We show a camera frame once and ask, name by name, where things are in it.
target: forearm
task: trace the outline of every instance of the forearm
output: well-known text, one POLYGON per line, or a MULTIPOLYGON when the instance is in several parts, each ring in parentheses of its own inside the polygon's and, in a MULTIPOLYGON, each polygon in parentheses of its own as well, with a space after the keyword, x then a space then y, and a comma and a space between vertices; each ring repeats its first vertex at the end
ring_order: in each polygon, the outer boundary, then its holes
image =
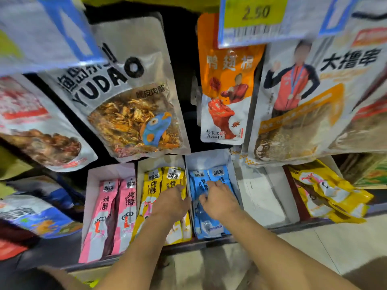
POLYGON ((231 214, 222 224, 249 253, 271 290, 357 289, 259 225, 244 211, 231 214))
POLYGON ((97 290, 148 290, 154 268, 173 222, 151 215, 120 260, 99 282, 97 290))

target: price label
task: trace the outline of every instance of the price label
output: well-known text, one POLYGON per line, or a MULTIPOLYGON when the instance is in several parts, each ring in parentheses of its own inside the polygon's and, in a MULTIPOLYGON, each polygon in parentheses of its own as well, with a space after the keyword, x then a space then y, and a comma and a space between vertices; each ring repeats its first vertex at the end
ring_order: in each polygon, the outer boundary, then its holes
POLYGON ((226 0, 224 28, 279 24, 288 0, 226 0))

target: pink snack package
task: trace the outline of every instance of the pink snack package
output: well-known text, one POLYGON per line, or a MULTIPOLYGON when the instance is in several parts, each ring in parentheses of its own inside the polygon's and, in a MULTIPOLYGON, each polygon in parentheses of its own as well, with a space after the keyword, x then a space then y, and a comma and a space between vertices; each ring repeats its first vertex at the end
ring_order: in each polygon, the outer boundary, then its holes
POLYGON ((111 252, 115 224, 114 203, 119 184, 118 179, 99 183, 99 195, 94 207, 89 232, 80 253, 80 263, 99 260, 111 252))
POLYGON ((120 254, 129 246, 137 218, 136 177, 121 181, 118 202, 118 219, 111 254, 120 254))

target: man in red jacket image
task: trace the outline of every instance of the man in red jacket image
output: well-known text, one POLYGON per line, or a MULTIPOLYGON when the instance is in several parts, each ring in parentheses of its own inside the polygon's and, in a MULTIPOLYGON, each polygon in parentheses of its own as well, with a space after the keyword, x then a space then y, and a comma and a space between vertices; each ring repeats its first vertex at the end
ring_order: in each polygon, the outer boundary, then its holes
POLYGON ((281 67, 279 62, 274 62, 271 70, 267 72, 264 88, 272 88, 280 83, 272 118, 297 108, 300 100, 309 96, 320 85, 316 69, 312 65, 305 64, 311 48, 311 42, 301 40, 294 51, 292 67, 283 69, 276 77, 273 77, 274 72, 281 67), (301 95, 309 80, 312 86, 301 95))
POLYGON ((235 76, 235 86, 230 87, 227 91, 222 91, 220 95, 225 98, 229 97, 230 104, 233 104, 244 99, 244 95, 248 88, 249 86, 247 84, 242 83, 242 73, 239 73, 235 76))

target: white snack bag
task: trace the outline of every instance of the white snack bag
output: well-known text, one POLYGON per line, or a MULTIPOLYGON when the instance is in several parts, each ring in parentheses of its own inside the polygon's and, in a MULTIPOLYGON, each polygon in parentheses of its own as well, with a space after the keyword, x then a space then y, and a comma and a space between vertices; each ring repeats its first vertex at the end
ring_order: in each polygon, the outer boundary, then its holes
POLYGON ((370 3, 386 8, 386 0, 361 0, 336 37, 268 46, 248 165, 312 161, 350 122, 387 60, 387 20, 367 18, 370 3))
POLYGON ((59 108, 23 75, 0 78, 0 137, 56 172, 98 159, 59 108))
POLYGON ((155 17, 92 26, 109 63, 39 76, 119 162, 190 153, 171 61, 155 17))

